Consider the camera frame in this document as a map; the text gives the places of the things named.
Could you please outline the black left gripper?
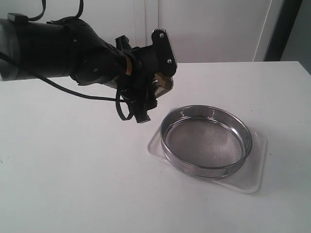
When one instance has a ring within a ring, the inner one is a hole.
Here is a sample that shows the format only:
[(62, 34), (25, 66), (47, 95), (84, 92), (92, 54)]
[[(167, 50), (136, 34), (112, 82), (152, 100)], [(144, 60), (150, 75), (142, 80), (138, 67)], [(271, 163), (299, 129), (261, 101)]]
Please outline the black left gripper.
[(157, 107), (156, 85), (153, 84), (157, 71), (156, 54), (152, 46), (135, 47), (122, 51), (131, 61), (132, 71), (122, 96), (135, 101), (134, 117), (138, 124), (150, 121), (148, 111)]

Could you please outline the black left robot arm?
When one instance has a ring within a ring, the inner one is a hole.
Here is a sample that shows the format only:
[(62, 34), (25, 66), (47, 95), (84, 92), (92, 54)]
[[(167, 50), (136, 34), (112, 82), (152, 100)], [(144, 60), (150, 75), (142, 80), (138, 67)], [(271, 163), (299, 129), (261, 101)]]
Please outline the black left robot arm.
[(123, 120), (150, 120), (156, 108), (157, 57), (151, 46), (131, 47), (126, 36), (111, 45), (81, 19), (61, 23), (0, 21), (1, 81), (71, 77), (80, 86), (116, 90), (112, 101)]

